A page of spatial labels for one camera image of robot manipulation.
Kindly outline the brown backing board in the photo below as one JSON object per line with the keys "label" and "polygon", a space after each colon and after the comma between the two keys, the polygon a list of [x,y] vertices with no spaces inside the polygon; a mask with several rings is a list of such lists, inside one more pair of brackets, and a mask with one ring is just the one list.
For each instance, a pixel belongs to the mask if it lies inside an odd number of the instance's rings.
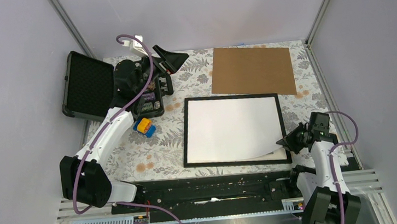
{"label": "brown backing board", "polygon": [[215,48],[213,94],[295,95],[289,48]]}

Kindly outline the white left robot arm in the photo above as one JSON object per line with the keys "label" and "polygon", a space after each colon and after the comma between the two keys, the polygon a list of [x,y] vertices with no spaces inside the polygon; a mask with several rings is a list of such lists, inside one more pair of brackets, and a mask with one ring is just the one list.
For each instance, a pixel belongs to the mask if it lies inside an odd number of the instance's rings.
{"label": "white left robot arm", "polygon": [[128,182],[106,175],[106,163],[128,129],[151,136],[155,127],[141,124],[164,113],[163,95],[172,95],[171,75],[181,69],[188,54],[143,46],[141,36],[118,36],[117,41],[138,56],[116,65],[72,51],[67,57],[62,112],[68,117],[98,121],[92,138],[72,157],[60,161],[62,194],[72,207],[82,203],[101,208],[123,202],[132,212],[144,206],[144,197]]}

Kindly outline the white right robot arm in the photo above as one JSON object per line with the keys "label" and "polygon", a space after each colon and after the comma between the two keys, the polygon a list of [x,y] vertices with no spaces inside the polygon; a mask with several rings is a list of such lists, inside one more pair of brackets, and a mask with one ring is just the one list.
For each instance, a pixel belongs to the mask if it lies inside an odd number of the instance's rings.
{"label": "white right robot arm", "polygon": [[291,170],[289,192],[303,196],[301,224],[357,224],[361,199],[346,185],[338,163],[342,145],[330,131],[330,112],[312,112],[307,123],[300,122],[278,145],[293,153],[307,149],[314,167],[297,165]]}

